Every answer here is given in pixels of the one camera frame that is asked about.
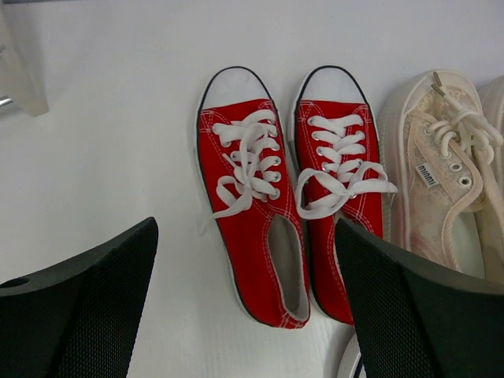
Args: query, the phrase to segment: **white toe cap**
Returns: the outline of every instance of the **white toe cap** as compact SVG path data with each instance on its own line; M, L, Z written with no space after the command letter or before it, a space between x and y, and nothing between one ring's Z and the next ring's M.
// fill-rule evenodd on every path
M321 67L311 72L304 84L301 99L365 103L352 76L337 67Z
M223 69L215 75L206 92L202 109L269 98L258 77L244 67Z

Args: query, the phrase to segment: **beige shoe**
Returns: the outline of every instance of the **beige shoe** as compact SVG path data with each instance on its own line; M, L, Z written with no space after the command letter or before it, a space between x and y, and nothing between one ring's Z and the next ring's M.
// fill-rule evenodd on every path
M483 107L483 115L488 122L502 134L504 124L504 76L500 76L491 83L478 90ZM495 159L492 162L495 179L504 194L504 163L502 149L495 150Z
M388 99L378 124L381 159L399 189L387 238L504 283L504 201L490 166L503 139L474 86L454 71L415 76Z

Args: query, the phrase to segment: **black textured surface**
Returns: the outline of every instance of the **black textured surface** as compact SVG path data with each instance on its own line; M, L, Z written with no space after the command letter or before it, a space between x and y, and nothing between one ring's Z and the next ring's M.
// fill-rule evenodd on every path
M335 241L368 378L504 376L503 286L344 220Z
M0 377L126 377L157 244L149 218L0 285Z

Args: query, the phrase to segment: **shoe insole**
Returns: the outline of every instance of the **shoe insole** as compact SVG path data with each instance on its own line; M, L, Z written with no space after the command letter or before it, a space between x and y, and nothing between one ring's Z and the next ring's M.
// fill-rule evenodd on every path
M275 216L269 228L268 243L285 306L295 313L304 283L301 282L301 251L294 226L285 218Z
M465 274L485 278L480 234L474 213L460 213L452 228L455 259Z

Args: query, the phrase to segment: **pair of shoes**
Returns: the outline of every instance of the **pair of shoes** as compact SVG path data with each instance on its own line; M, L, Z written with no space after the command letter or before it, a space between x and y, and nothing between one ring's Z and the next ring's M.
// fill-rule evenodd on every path
M504 284L504 78L481 94L484 106L469 79L439 70L387 100L378 120L381 158L399 193L385 215L386 239Z
M245 312L273 327L303 327L310 276L324 313L352 324L335 217L381 237L380 193L396 191L379 164L371 109L354 78L324 66L301 86L287 132L302 170L295 191L275 103L249 69L230 67L212 78L195 131L200 179ZM300 217L309 220L310 275Z

